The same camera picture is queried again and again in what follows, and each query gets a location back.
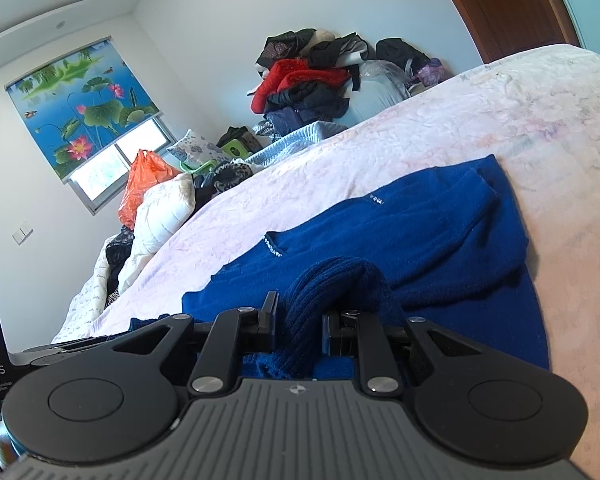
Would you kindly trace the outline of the white script print quilt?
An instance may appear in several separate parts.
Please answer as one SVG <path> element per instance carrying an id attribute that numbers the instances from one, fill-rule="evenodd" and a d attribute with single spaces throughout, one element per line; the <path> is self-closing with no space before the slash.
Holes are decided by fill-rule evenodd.
<path id="1" fill-rule="evenodd" d="M 102 245 L 93 274 L 71 300 L 65 322 L 52 339 L 53 344 L 87 337 L 92 323 L 104 312 L 109 296 L 107 283 L 110 265 L 106 257 L 106 246 L 110 240 L 111 238 L 107 238 Z"/>

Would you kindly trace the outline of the black backpack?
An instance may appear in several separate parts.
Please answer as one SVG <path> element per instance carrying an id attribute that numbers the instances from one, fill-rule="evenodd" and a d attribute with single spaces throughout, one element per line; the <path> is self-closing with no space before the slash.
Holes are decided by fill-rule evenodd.
<path id="1" fill-rule="evenodd" d="M 396 66 L 413 74 L 417 74 L 429 62 L 430 58 L 401 38 L 385 38 L 378 41 L 375 46 L 376 58 L 389 61 Z"/>

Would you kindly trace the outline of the blue knit sweater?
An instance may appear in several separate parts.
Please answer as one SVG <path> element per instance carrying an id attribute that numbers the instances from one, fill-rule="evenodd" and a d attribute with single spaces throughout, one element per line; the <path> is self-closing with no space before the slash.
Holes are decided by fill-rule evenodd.
<path id="1" fill-rule="evenodd" d="M 331 206 L 260 242 L 214 274 L 182 309 L 211 322 L 279 294 L 272 353 L 242 362 L 248 377 L 349 378 L 348 358 L 323 353 L 325 315 L 411 316 L 548 367 L 541 308 L 526 265 L 528 237 L 493 156 L 408 174 Z"/>

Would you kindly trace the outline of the brown wooden door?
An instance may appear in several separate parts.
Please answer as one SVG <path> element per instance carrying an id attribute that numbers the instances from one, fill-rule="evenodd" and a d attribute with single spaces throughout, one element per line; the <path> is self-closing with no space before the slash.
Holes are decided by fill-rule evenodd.
<path id="1" fill-rule="evenodd" d="M 580 41 L 564 0 L 452 0 L 485 63 Z"/>

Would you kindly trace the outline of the floral pillow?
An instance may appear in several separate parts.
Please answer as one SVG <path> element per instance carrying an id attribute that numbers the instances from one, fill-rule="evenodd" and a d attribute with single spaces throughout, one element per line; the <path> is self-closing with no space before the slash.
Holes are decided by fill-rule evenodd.
<path id="1" fill-rule="evenodd" d="M 170 146 L 168 153 L 190 168 L 198 168 L 206 162 L 222 164 L 230 161 L 230 156 L 214 142 L 192 129 L 188 129 L 181 140 Z"/>

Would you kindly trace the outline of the green black bag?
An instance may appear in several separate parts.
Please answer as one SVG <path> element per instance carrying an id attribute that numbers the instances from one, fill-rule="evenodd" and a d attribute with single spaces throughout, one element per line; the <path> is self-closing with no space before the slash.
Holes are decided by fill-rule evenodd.
<path id="1" fill-rule="evenodd" d="M 260 152 L 263 148 L 260 141 L 246 126 L 228 128 L 216 145 L 228 156 L 242 159 Z"/>

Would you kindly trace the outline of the window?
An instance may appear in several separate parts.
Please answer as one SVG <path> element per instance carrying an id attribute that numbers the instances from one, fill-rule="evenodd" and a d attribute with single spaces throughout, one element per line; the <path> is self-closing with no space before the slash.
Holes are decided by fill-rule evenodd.
<path id="1" fill-rule="evenodd" d="M 151 117 L 84 162 L 68 177 L 70 186 L 91 214 L 97 214 L 125 187 L 139 151 L 158 155 L 175 142 L 161 115 Z"/>

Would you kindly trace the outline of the dark clothes pile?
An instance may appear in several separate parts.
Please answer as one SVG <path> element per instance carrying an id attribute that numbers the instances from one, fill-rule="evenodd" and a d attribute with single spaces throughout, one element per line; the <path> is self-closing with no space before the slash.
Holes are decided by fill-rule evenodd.
<path id="1" fill-rule="evenodd" d="M 343 117 L 346 91 L 361 87 L 361 66 L 372 54 L 355 32 L 302 28 L 269 36 L 256 61 L 260 82 L 248 92 L 250 110 L 262 117 L 254 132 L 277 140 L 310 122 Z"/>

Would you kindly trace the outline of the white quilted jacket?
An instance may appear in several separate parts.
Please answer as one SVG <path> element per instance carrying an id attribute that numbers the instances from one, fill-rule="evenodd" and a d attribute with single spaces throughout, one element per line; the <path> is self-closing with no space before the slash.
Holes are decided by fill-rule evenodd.
<path id="1" fill-rule="evenodd" d="M 178 174 L 145 193 L 136 212 L 131 253 L 118 275 L 120 295 L 132 286 L 152 257 L 178 232 L 193 214 L 195 205 L 191 174 Z"/>

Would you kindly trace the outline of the red garment on pile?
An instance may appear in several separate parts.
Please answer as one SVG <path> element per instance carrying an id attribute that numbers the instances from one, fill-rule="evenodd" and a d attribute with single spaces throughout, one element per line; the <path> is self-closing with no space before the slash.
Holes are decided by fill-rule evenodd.
<path id="1" fill-rule="evenodd" d="M 275 62 L 253 92 L 250 108 L 254 114 L 263 114 L 265 103 L 273 94 L 290 89 L 307 81 L 324 82 L 330 88 L 339 89 L 350 78 L 343 68 L 314 70 L 303 58 L 284 58 Z"/>

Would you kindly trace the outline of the orange plastic bag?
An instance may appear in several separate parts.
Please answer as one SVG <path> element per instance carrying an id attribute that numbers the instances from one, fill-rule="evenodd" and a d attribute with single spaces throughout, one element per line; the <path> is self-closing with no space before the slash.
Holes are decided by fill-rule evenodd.
<path id="1" fill-rule="evenodd" d="M 155 185 L 176 177 L 180 172 L 153 151 L 139 150 L 126 180 L 118 218 L 122 226 L 134 229 L 138 207 L 145 193 Z"/>

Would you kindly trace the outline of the lotus print roller blind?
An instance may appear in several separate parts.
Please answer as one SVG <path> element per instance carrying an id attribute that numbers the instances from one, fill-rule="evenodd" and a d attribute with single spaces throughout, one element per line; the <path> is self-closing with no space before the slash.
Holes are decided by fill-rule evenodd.
<path id="1" fill-rule="evenodd" d="M 107 38 L 65 54 L 5 87 L 60 180 L 159 114 Z"/>

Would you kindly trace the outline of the light blue knit blanket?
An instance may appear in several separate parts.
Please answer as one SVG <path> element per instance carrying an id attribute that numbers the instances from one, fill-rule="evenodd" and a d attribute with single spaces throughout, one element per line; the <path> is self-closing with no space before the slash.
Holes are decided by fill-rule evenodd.
<path id="1" fill-rule="evenodd" d="M 346 131 L 347 128 L 336 122 L 312 122 L 312 124 L 283 136 L 263 150 L 249 156 L 244 163 L 254 170 L 274 166 L 306 148 Z"/>

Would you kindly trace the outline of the wall light switch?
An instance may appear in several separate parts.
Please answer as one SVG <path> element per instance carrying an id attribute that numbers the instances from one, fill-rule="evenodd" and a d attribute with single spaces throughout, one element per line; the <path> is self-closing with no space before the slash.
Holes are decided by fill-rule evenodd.
<path id="1" fill-rule="evenodd" d="M 20 246 L 22 245 L 33 233 L 33 228 L 29 222 L 23 221 L 20 226 L 12 233 L 12 239 L 15 243 Z"/>

